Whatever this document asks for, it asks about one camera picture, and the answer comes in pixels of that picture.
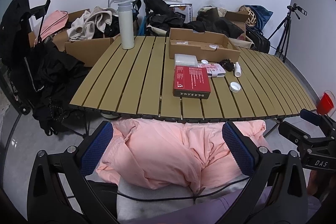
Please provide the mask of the person's right hand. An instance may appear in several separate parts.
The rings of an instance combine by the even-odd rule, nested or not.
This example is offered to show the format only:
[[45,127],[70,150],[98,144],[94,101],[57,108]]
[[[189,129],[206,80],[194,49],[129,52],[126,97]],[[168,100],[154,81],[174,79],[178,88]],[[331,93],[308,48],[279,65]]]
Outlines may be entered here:
[[335,188],[335,171],[311,170],[307,185],[308,195],[314,196],[321,202]]

